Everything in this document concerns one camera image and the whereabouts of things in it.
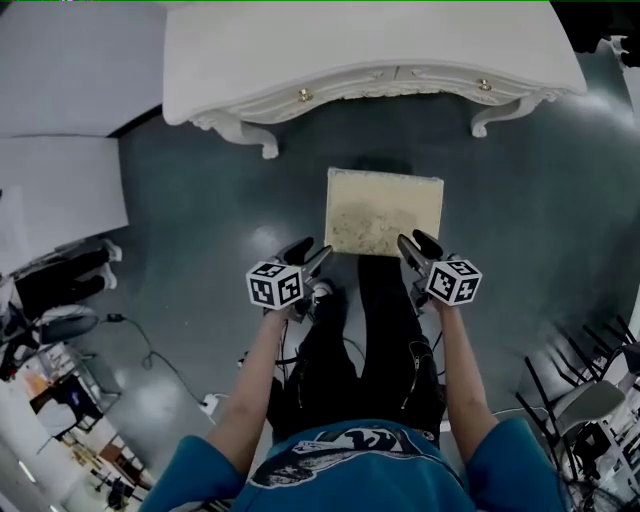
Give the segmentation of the grey round chair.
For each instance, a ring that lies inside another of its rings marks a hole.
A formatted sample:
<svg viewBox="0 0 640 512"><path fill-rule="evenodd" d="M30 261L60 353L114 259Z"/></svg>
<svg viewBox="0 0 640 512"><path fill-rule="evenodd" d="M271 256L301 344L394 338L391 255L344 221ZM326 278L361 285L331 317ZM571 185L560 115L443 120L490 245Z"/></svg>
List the grey round chair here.
<svg viewBox="0 0 640 512"><path fill-rule="evenodd" d="M98 314L91 308L71 304L51 308L34 323L41 345L65 342L82 336L99 324Z"/></svg>

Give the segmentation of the grey chair with black legs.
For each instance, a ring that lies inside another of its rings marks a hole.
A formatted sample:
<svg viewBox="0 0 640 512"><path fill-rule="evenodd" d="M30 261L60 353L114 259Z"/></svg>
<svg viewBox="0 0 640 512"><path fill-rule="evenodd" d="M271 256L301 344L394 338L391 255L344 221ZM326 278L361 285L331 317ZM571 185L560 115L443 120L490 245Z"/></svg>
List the grey chair with black legs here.
<svg viewBox="0 0 640 512"><path fill-rule="evenodd" d="M539 354L524 357L522 412L552 455L573 449L580 430L613 417L640 393L640 332L616 316L574 336L552 326Z"/></svg>

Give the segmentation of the person's right forearm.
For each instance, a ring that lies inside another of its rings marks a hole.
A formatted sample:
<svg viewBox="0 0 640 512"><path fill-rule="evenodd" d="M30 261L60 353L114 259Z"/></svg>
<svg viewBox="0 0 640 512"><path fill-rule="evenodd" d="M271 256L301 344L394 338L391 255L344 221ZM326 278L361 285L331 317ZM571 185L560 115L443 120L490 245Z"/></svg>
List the person's right forearm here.
<svg viewBox="0 0 640 512"><path fill-rule="evenodd" d="M448 418L460 456L467 464L498 424L458 307L435 300L444 343Z"/></svg>

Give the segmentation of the person's teal printed shirt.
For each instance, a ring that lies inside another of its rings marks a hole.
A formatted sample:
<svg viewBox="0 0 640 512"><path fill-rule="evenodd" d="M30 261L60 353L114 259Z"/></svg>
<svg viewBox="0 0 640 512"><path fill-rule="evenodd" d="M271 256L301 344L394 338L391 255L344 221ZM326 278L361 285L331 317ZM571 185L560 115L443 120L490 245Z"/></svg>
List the person's teal printed shirt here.
<svg viewBox="0 0 640 512"><path fill-rule="evenodd" d="M230 512L568 512L528 424L498 423L463 476L416 431L387 421L314 428L277 445L250 478L187 436L139 512L228 500Z"/></svg>

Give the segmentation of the white low cabinet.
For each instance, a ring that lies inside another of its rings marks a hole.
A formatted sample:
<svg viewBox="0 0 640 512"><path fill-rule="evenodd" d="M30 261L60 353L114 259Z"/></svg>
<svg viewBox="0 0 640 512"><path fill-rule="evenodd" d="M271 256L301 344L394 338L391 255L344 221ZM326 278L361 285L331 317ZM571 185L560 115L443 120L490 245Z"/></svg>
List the white low cabinet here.
<svg viewBox="0 0 640 512"><path fill-rule="evenodd" d="M128 224L117 140L0 138L0 274Z"/></svg>

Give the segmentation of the white ornate dressing table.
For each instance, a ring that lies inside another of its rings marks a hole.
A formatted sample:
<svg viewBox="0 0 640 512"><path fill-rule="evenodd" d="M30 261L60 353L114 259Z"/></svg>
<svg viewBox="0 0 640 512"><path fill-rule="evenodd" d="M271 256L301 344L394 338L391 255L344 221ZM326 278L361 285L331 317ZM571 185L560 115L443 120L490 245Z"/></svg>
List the white ornate dressing table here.
<svg viewBox="0 0 640 512"><path fill-rule="evenodd" d="M480 106L470 131L482 138L587 92L546 1L189 2L168 10L163 66L168 124L266 159L279 154L272 125L338 100L450 93ZM303 88L312 100L298 100Z"/></svg>

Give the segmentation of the person's left forearm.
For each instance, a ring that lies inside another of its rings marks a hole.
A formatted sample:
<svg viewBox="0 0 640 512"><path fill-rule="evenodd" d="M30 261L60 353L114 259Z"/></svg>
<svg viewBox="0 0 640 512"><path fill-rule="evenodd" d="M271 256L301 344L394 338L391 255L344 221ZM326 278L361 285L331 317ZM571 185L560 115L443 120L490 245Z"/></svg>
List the person's left forearm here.
<svg viewBox="0 0 640 512"><path fill-rule="evenodd" d="M207 441L243 476L250 469L266 421L281 335L289 310L264 315L250 351Z"/></svg>

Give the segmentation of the cream upholstered stool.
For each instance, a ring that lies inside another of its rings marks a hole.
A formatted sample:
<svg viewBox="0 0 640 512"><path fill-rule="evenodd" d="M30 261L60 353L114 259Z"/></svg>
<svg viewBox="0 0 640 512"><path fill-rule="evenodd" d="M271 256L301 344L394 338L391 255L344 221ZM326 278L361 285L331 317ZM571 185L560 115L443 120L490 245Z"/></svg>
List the cream upholstered stool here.
<svg viewBox="0 0 640 512"><path fill-rule="evenodd" d="M442 179L335 167L327 178L324 243L334 252L400 257L399 235L439 236Z"/></svg>

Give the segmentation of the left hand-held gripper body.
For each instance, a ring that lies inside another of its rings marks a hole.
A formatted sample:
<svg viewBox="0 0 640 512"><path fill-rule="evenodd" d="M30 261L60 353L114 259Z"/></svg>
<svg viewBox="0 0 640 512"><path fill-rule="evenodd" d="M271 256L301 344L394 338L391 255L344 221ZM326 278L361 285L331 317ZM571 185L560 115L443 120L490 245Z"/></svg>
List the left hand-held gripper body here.
<svg viewBox="0 0 640 512"><path fill-rule="evenodd" d="M259 261L246 273L249 301L270 311L288 312L301 323L311 305L313 281L303 281L301 266L281 261L281 254Z"/></svg>

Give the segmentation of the person's black trousers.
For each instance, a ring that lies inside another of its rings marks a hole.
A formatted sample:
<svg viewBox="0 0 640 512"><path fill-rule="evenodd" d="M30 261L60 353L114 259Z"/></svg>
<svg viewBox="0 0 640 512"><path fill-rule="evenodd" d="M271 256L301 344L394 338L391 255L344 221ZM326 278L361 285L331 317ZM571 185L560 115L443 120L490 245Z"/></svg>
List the person's black trousers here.
<svg viewBox="0 0 640 512"><path fill-rule="evenodd" d="M273 383L267 420L282 442L304 430L348 420L386 420L438 443L446 409L433 352L395 257L358 259L366 354L357 371L343 331L347 301L336 291L319 300L312 327L285 383Z"/></svg>

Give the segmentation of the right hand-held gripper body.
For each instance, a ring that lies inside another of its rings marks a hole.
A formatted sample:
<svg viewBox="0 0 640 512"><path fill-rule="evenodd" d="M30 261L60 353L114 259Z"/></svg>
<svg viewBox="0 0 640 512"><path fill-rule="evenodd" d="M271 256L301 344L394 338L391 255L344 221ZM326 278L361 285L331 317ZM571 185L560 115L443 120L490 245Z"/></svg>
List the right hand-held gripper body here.
<svg viewBox="0 0 640 512"><path fill-rule="evenodd" d="M411 289L411 300L418 311L432 299L448 306L473 302L483 278L469 260L462 259L428 262L418 273L420 278Z"/></svg>

